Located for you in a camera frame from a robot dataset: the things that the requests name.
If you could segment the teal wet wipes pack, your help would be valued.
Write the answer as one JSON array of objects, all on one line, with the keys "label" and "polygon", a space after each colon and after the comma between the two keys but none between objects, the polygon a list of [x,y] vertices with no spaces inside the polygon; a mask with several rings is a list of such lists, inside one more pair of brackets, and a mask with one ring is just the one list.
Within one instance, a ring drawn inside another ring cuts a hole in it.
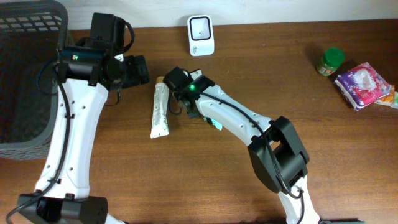
[{"label": "teal wet wipes pack", "polygon": [[209,125],[214,126],[217,130],[221,131],[223,129],[223,125],[221,123],[217,122],[216,120],[211,119],[209,117],[204,117],[203,119]]}]

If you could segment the white tube with tan cap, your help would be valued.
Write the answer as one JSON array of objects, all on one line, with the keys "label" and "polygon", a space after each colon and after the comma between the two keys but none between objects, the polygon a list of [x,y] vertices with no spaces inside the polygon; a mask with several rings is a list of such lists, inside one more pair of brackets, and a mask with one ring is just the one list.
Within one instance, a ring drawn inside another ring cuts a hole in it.
[{"label": "white tube with tan cap", "polygon": [[154,106],[152,113],[152,127],[150,138],[158,138],[169,134],[167,122],[167,105],[169,102],[169,88],[163,81],[164,77],[157,77],[154,92]]}]

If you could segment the green lid jar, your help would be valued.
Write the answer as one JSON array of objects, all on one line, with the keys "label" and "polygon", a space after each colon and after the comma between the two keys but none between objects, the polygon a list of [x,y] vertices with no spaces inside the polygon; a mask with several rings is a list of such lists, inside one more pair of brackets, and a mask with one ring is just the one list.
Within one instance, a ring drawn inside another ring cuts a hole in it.
[{"label": "green lid jar", "polygon": [[323,76],[329,76],[345,61],[345,53],[336,47],[329,48],[321,57],[317,65],[317,72]]}]

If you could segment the pink purple tissue pack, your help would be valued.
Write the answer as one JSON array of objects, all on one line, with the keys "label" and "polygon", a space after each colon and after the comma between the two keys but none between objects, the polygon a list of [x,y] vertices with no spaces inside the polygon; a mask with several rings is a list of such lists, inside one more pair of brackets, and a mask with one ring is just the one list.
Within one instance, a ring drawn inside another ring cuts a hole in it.
[{"label": "pink purple tissue pack", "polygon": [[368,62],[338,75],[334,84],[356,111],[387,96],[392,88]]}]

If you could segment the orange small tissue box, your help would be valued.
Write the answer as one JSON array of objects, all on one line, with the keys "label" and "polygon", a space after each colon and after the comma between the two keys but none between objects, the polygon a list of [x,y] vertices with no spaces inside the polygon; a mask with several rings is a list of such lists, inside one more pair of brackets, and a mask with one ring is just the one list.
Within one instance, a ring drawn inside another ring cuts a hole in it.
[{"label": "orange small tissue box", "polygon": [[376,100],[376,104],[378,105],[384,105],[384,106],[390,106],[393,103],[394,100],[394,93],[395,93],[395,86],[392,85],[390,92],[388,95],[383,96],[382,98]]}]

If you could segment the green small tissue box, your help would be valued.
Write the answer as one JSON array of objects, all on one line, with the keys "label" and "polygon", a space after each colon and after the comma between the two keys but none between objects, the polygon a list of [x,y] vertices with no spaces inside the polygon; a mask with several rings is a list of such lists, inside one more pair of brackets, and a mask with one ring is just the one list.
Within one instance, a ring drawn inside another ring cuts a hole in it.
[{"label": "green small tissue box", "polygon": [[397,91],[394,92],[393,101],[392,101],[390,107],[398,109],[398,92]]}]

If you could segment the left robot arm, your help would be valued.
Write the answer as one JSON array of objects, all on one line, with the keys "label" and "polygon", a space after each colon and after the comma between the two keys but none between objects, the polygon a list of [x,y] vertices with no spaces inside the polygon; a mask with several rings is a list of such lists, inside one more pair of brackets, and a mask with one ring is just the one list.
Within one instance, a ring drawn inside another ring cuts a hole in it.
[{"label": "left robot arm", "polygon": [[90,34],[64,47],[51,63],[58,106],[47,160],[35,190],[12,214],[32,223],[116,223],[104,197],[90,195],[90,159],[109,92],[149,83],[145,58],[128,55],[124,19],[94,13]]}]

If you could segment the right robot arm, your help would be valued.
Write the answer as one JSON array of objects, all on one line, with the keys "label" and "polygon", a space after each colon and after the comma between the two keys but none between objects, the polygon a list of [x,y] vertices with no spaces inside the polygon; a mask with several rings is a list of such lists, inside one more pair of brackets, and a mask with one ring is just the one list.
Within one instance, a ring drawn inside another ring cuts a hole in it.
[{"label": "right robot arm", "polygon": [[255,113],[226,94],[201,70],[175,67],[164,83],[189,117],[215,120],[247,147],[256,177],[282,203],[287,223],[320,223],[308,192],[310,160],[293,124]]}]

